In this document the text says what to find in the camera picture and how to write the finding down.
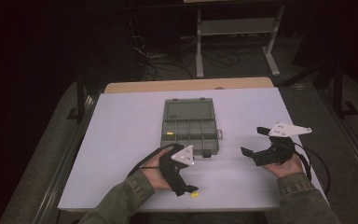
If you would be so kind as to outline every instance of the human hand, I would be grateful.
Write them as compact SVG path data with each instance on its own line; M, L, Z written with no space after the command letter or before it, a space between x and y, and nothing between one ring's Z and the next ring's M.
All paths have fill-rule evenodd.
M284 177L286 175L292 175L296 173L303 173L301 160L296 155L293 154L292 158L282 164L268 164L264 165L263 168L271 171L277 177Z
M168 152L168 149L163 149L154 156L152 159L147 161L141 167L141 171L144 173L146 178L149 180L153 189L169 189L172 190L168 182L164 179L161 172L159 171L159 158Z

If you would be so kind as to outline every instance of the sleeve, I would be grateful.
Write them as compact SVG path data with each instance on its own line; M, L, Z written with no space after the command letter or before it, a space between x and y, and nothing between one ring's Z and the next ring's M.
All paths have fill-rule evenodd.
M80 223L130 223L131 216L154 192L146 176L137 171L114 186Z
M322 193L305 174L288 175L277 180L281 194L282 223L340 223Z

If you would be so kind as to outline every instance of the table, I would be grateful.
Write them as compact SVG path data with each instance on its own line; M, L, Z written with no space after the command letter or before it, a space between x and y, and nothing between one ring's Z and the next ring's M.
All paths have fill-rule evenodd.
M264 84L257 86L257 80ZM140 211L260 211L279 206L276 177L256 167L240 150L269 147L269 139L258 134L256 127L271 128L276 121L291 123L278 89L268 78L115 83L105 92L79 149L59 209L87 211L95 207L138 161L159 147L165 99L200 97L213 98L216 125L224 138L219 140L217 155L197 159L181 171L187 184L200 188L199 198L159 191ZM300 144L297 136L293 140ZM315 187L322 189L313 171L312 175Z

